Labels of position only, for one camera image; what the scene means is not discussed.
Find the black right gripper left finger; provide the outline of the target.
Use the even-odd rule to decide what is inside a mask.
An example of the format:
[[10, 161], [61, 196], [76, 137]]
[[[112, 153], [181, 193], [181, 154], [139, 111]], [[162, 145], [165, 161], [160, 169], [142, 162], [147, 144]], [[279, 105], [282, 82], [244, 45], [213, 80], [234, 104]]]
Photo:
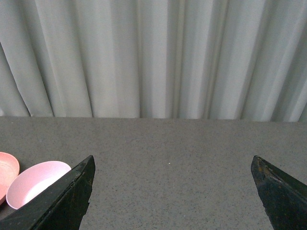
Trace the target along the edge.
[[77, 230], [89, 207], [95, 174], [92, 155], [0, 222], [2, 230]]

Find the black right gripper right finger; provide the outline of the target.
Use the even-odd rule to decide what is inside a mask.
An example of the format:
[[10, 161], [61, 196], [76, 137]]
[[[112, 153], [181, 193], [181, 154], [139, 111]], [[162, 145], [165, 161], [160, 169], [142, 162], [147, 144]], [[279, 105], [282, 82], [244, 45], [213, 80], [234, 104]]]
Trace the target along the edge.
[[253, 157], [251, 173], [272, 227], [305, 230], [307, 186], [257, 155]]

